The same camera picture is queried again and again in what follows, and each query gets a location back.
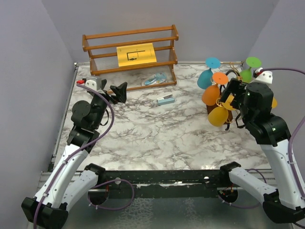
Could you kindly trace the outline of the orange wine glass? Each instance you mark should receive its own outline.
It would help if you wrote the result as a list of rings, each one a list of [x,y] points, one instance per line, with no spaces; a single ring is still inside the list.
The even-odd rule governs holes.
[[[212,85],[205,89],[202,95],[202,101],[207,106],[213,106],[216,104],[216,99],[220,96],[219,85],[225,85],[228,83],[228,76],[222,72],[216,72],[212,75]]]

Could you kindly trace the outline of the blue wine glass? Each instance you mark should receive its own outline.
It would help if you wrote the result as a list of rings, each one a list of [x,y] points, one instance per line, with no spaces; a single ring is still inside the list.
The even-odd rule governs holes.
[[[221,66],[220,61],[215,57],[207,58],[205,60],[205,64],[208,67],[208,69],[203,71],[197,80],[198,87],[203,90],[207,89],[209,86],[212,85],[212,81],[211,81],[211,78],[213,76],[212,69],[217,69]]]

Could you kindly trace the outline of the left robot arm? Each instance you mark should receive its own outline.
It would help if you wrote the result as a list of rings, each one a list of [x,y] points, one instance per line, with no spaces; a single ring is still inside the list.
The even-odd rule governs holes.
[[[74,104],[73,128],[59,162],[34,197],[26,197],[21,204],[27,220],[35,229],[61,229],[77,201],[90,188],[101,188],[105,184],[105,169],[95,164],[88,165],[75,181],[72,178],[95,143],[110,131],[114,123],[112,105],[127,100],[126,82],[110,86],[113,94],[104,90],[106,83],[102,80],[100,86],[94,87],[90,86],[89,80],[77,83],[92,95],[92,100],[80,100]]]

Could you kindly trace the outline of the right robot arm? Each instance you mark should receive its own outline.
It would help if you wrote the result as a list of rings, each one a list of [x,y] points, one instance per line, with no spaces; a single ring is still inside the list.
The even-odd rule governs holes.
[[[236,162],[220,167],[219,181],[240,186],[262,205],[274,223],[296,223],[305,217],[305,183],[292,152],[292,137],[284,119],[271,113],[274,94],[265,83],[231,79],[220,101],[234,96],[231,106],[240,111],[245,128],[255,138],[271,166],[277,186],[270,186]]]

